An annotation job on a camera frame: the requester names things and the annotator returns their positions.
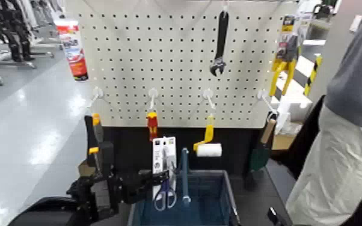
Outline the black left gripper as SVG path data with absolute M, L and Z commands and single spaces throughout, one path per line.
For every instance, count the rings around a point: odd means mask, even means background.
M 126 204 L 137 203 L 148 194 L 156 194 L 170 178 L 169 170 L 151 174 L 150 171 L 125 172 L 120 175 L 122 200 Z

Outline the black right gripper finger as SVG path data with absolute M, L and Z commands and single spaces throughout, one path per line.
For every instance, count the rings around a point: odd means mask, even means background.
M 279 215 L 273 207 L 269 208 L 267 217 L 272 222 L 273 226 L 289 226 L 287 221 Z
M 241 226 L 241 221 L 235 206 L 231 207 L 230 212 L 230 226 Z

